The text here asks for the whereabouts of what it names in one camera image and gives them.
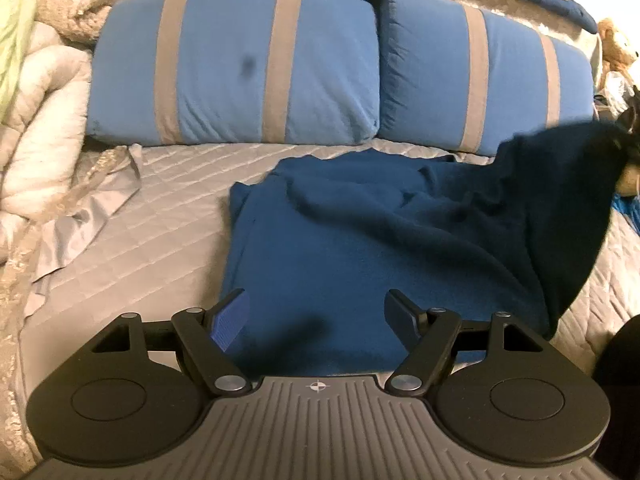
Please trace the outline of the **navy blue sweatshirt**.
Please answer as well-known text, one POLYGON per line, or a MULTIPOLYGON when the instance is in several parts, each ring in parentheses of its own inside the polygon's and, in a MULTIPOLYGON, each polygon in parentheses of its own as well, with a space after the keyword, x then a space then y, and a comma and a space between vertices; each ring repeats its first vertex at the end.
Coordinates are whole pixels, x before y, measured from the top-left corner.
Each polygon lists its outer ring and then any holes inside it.
POLYGON ((229 352, 247 376, 392 370, 397 289, 422 309, 508 311, 544 338, 588 280, 636 144, 609 122, 516 136, 487 165, 375 150, 281 160, 229 194, 222 288, 250 316, 229 352))

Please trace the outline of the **grey quilted bedspread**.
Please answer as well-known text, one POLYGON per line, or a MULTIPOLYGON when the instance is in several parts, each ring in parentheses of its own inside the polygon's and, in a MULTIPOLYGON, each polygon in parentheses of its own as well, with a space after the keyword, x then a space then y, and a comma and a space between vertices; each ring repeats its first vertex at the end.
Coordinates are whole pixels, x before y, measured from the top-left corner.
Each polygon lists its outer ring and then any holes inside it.
MULTIPOLYGON (((13 379, 22 419, 32 390, 116 315, 134 311, 145 321, 164 320, 177 310, 215 302, 230 243, 233 183, 258 182, 284 158, 333 158, 367 148, 420 158, 449 154, 380 139, 359 146, 130 148, 140 190, 74 261, 30 290, 13 379)), ((639 237, 613 210, 596 266, 551 342, 590 375, 606 344, 636 315, 639 237)))

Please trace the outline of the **silver satin sheet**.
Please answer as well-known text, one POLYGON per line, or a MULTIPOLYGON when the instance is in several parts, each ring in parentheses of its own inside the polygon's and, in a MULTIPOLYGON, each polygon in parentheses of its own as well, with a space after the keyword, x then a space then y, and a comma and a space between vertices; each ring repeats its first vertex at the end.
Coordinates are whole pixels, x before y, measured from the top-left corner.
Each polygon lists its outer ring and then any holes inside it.
POLYGON ((24 305, 26 318, 47 302, 52 274, 74 262, 140 190, 141 166, 139 144, 104 152, 85 181, 67 194, 63 210, 43 225, 36 270, 24 305))

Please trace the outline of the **white puffy comforter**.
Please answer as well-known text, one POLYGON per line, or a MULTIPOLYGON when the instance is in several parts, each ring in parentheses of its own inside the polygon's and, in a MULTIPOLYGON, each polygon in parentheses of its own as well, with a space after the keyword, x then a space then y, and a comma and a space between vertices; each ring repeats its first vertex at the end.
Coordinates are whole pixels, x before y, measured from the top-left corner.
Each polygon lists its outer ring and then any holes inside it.
POLYGON ((1 259, 69 189, 84 143, 91 54, 37 22, 1 122, 1 259))

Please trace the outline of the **right blue striped pillow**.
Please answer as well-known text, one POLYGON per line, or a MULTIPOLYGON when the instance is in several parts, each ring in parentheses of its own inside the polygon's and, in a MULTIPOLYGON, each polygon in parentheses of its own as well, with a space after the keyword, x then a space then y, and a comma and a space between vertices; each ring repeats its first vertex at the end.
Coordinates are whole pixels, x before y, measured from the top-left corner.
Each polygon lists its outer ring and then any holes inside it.
POLYGON ((516 134, 592 117, 578 49, 452 0, 382 0, 381 116, 387 140, 492 156, 516 134))

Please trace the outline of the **blue striped pillow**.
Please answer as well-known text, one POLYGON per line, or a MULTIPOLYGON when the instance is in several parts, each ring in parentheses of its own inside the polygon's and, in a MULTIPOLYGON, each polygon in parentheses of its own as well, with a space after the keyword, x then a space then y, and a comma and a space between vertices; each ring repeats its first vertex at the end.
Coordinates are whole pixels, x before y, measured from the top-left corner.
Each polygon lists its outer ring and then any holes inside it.
POLYGON ((452 0, 382 0, 381 116, 387 140, 492 156, 516 134, 592 117, 578 49, 452 0))
POLYGON ((94 50, 87 131, 106 143, 354 145, 379 123, 364 0, 122 0, 94 50))

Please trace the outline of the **left blue striped pillow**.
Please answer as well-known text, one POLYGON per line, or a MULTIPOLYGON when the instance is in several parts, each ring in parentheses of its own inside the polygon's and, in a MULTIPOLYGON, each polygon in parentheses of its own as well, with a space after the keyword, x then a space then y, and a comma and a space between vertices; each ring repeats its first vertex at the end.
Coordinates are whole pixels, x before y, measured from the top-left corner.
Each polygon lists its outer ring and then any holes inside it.
POLYGON ((122 0, 94 50, 87 131, 106 143, 354 145, 379 123, 364 0, 122 0))

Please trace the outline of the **brown teddy bear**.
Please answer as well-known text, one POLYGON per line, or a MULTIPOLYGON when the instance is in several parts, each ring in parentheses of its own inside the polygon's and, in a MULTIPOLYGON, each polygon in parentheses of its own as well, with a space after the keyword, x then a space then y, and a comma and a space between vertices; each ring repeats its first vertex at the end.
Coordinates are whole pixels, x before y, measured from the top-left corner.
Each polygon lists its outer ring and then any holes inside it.
POLYGON ((634 87, 636 84, 629 70, 639 59, 638 49, 612 18, 605 18, 598 23, 598 34, 601 40, 602 70, 597 89, 604 88, 606 76, 611 72, 620 73, 634 87))

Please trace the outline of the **light green sheet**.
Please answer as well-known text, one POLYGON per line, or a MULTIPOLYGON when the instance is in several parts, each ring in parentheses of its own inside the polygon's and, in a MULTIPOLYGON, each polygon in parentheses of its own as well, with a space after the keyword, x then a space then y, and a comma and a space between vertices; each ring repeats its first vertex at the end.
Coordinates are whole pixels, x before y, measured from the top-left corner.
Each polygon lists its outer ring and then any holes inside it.
POLYGON ((1 0, 1 117, 13 99, 39 0, 1 0))

